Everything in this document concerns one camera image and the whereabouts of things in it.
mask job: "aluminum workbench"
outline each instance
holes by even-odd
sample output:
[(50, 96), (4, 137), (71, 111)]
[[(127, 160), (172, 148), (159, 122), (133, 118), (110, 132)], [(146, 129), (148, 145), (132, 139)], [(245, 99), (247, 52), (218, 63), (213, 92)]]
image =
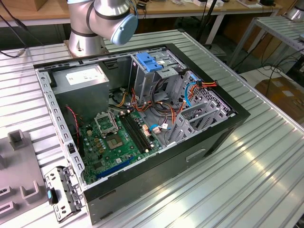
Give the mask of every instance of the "aluminum workbench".
[(294, 22), (284, 16), (253, 18), (232, 54), (231, 60), (228, 64), (230, 67), (232, 67), (234, 64), (239, 52), (256, 26), (260, 27), (262, 31), (248, 50), (249, 52), (258, 44), (260, 39), (267, 32), (285, 43), (285, 47), (279, 54), (280, 59), (278, 59), (276, 62), (283, 59), (284, 53), (287, 51), (288, 47), (291, 47), (294, 50), (299, 51), (301, 54), (304, 54), (304, 41), (300, 40), (299, 38), (301, 34), (304, 34), (304, 22)]
[[(188, 34), (135, 35), (110, 51), (172, 42), (250, 113), (211, 156), (94, 227), (293, 227), (304, 213), (304, 129)], [(66, 165), (32, 65), (71, 58), (63, 44), (0, 56), (0, 135), (30, 132), (43, 174)], [(91, 227), (83, 210), (57, 224), (46, 202), (2, 227)]]

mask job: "cardboard box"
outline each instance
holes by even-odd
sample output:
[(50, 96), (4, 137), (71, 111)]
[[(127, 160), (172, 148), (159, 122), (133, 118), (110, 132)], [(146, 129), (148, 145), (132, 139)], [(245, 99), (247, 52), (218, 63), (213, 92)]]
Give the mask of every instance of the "cardboard box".
[[(255, 88), (265, 95), (268, 82), (268, 79), (264, 80)], [(299, 124), (304, 123), (304, 93), (288, 79), (285, 77), (271, 79), (267, 98)]]
[(6, 7), (38, 11), (47, 0), (2, 0)]

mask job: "ram slot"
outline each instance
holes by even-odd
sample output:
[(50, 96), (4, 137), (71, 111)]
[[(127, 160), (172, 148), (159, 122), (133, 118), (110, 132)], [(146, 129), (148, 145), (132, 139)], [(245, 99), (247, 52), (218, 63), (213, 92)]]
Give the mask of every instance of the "ram slot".
[(129, 116), (121, 116), (120, 120), (140, 153), (145, 153), (147, 149), (151, 148), (148, 141), (145, 138), (143, 140), (143, 133), (132, 118)]
[(140, 141), (144, 144), (146, 149), (151, 149), (151, 145), (149, 144), (148, 140), (146, 139), (146, 136), (142, 133), (140, 128), (137, 126), (136, 122), (133, 120), (131, 116), (127, 116), (127, 121), (132, 126), (132, 129), (136, 131), (138, 136), (140, 137)]

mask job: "green motherboard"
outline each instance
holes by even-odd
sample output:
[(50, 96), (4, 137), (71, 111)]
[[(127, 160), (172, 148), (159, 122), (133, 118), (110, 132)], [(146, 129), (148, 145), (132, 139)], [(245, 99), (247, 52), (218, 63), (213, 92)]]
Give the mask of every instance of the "green motherboard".
[(118, 115), (113, 118), (118, 128), (115, 133), (102, 135), (98, 129), (99, 127), (101, 130), (110, 128), (112, 123), (109, 118), (99, 119), (97, 121), (99, 126), (94, 121), (80, 127), (84, 142), (82, 160), (85, 165), (85, 171), (83, 172), (83, 177), (87, 184), (91, 184), (111, 172), (162, 149), (155, 135), (151, 134), (149, 137), (144, 135), (144, 130), (142, 129), (144, 122), (139, 113), (134, 111), (130, 113), (130, 117), (137, 123), (142, 137), (145, 137), (149, 144), (152, 145), (148, 152), (142, 152), (136, 147), (136, 143), (131, 138), (132, 133), (126, 130)]

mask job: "wooden table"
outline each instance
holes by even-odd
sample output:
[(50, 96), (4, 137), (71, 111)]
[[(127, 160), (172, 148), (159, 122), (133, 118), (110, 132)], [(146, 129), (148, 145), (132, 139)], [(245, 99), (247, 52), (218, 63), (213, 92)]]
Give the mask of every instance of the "wooden table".
[[(215, 8), (212, 15), (217, 15), (217, 19), (213, 25), (210, 35), (207, 39), (207, 44), (211, 44), (218, 28), (227, 14), (247, 14), (247, 13), (266, 13), (271, 12), (271, 16), (275, 16), (282, 7), (276, 5), (275, 7), (255, 8), (250, 9), (243, 6), (236, 0), (230, 0), (228, 3), (224, 3), (223, 7)], [(69, 11), (66, 0), (48, 0), (46, 4), (37, 12), (22, 10), (9, 7), (9, 10), (14, 17), (22, 20), (26, 25), (48, 25), (48, 24), (66, 24), (70, 23)], [(171, 0), (165, 2), (150, 1), (147, 3), (146, 18), (171, 18), (171, 17), (189, 17), (189, 16), (202, 16), (204, 7), (199, 7), (193, 3), (186, 3), (185, 5), (176, 5)], [(138, 9), (139, 18), (144, 17), (144, 11)], [(9, 15), (3, 8), (0, 8), (0, 14), (7, 20), (11, 20)], [(6, 27), (7, 25), (0, 21), (0, 27)]]

